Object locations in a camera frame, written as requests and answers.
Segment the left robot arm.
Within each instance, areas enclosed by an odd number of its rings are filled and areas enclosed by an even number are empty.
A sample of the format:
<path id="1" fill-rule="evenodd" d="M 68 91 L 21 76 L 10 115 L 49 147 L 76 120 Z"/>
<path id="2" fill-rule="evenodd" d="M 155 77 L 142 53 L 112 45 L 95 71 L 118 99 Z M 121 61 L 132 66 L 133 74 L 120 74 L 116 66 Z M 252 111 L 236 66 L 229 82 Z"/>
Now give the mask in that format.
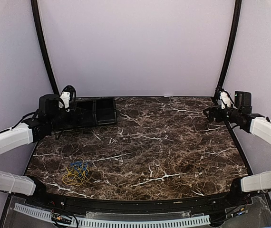
<path id="1" fill-rule="evenodd" d="M 70 92 L 47 94 L 39 99 L 36 111 L 24 115 L 13 127 L 0 131 L 0 155 L 50 136 L 54 127 L 62 124 L 76 106 L 76 97 Z M 31 196 L 40 207 L 50 204 L 46 186 L 33 176 L 21 176 L 0 171 L 0 191 Z"/>

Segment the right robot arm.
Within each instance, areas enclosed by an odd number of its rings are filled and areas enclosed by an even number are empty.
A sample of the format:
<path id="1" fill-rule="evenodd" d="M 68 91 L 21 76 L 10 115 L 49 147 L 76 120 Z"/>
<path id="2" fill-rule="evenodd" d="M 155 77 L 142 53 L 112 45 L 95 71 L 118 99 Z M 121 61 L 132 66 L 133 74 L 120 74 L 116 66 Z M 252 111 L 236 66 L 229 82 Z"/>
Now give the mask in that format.
<path id="1" fill-rule="evenodd" d="M 218 105 L 203 110 L 210 122 L 227 121 L 271 145 L 271 119 L 252 113 L 252 95 L 250 92 L 236 91 L 234 100 L 225 90 L 219 92 Z M 236 206 L 244 199 L 244 193 L 271 190 L 271 171 L 246 176 L 234 180 L 226 202 Z"/>

